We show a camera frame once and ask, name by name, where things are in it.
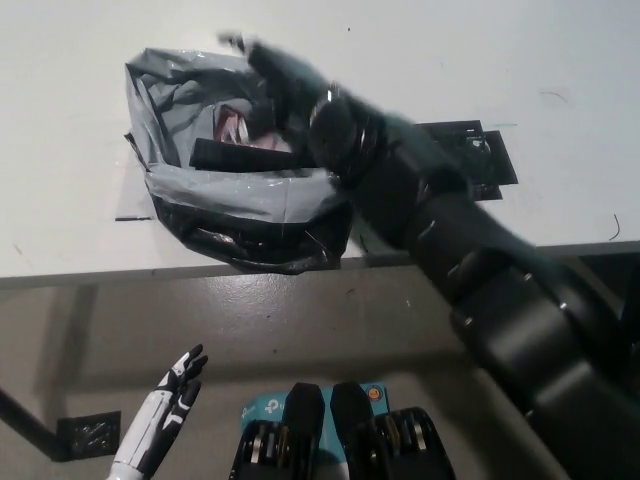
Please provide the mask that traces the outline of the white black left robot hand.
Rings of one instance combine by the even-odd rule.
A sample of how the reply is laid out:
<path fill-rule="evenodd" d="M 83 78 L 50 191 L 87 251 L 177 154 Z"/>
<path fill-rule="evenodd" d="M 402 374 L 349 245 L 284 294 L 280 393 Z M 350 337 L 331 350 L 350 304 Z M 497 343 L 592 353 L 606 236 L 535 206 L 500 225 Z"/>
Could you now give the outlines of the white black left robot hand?
<path fill-rule="evenodd" d="M 204 347 L 184 353 L 146 396 L 112 461 L 108 479 L 151 479 L 173 446 L 201 389 Z"/>

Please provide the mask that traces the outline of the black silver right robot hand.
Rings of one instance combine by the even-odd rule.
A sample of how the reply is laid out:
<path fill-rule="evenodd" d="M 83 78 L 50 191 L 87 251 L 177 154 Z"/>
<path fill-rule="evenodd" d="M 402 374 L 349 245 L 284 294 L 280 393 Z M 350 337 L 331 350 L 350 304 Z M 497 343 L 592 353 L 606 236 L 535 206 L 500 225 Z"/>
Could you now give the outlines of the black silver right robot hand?
<path fill-rule="evenodd" d="M 308 130 L 312 111 L 326 96 L 330 82 L 307 61 L 256 37 L 222 32 L 217 38 L 239 52 L 265 81 L 274 102 L 276 125 Z"/>

